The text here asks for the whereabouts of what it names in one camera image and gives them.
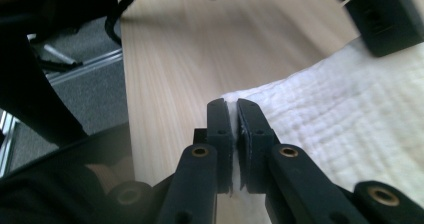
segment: black cable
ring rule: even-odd
[[[122,13],[133,3],[134,0],[120,0],[118,5],[107,16],[105,22],[106,34],[118,45],[122,45],[121,38],[115,32],[115,24],[121,17]]]

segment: white cloth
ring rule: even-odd
[[[381,181],[424,206],[424,44],[374,58],[357,39],[285,80],[223,97],[233,117],[238,98],[258,103],[280,141],[334,183]]]

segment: light wood surface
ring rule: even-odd
[[[136,0],[121,31],[136,178],[151,185],[206,127],[209,101],[286,78],[357,37],[338,0]],[[217,223],[269,221],[241,202],[220,196]]]

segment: black plastic bracket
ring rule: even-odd
[[[269,160],[296,223],[368,223],[301,148],[276,145]]]
[[[187,147],[156,223],[215,223],[217,152],[207,144]]]
[[[424,25],[412,0],[349,0],[346,8],[374,56],[424,41]]]
[[[239,99],[237,108],[241,187],[246,185],[249,193],[265,193],[271,176],[266,155],[279,141],[258,104]]]

